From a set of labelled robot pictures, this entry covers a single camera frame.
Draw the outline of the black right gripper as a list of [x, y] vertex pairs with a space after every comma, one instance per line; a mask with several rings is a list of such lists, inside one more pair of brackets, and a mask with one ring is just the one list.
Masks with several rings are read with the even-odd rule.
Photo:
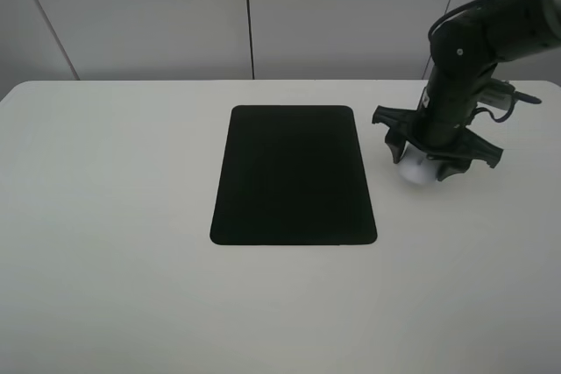
[[394, 164], [411, 144], [438, 162], [437, 181], [466, 173], [474, 160], [495, 168], [502, 149], [468, 129], [481, 89], [491, 81], [495, 66], [474, 74], [447, 74], [434, 67], [416, 109], [379, 106], [372, 123], [388, 127], [385, 143]]

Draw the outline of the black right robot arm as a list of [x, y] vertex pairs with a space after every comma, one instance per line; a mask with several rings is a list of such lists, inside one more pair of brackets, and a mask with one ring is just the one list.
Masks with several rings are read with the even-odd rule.
[[388, 127], [385, 142], [400, 175], [417, 185], [466, 173], [475, 160], [496, 167], [503, 150], [469, 130], [493, 109], [502, 123], [518, 102], [538, 98], [493, 77], [503, 62], [560, 46], [560, 0], [478, 0], [430, 34], [432, 71], [416, 109], [379, 106], [374, 123]]

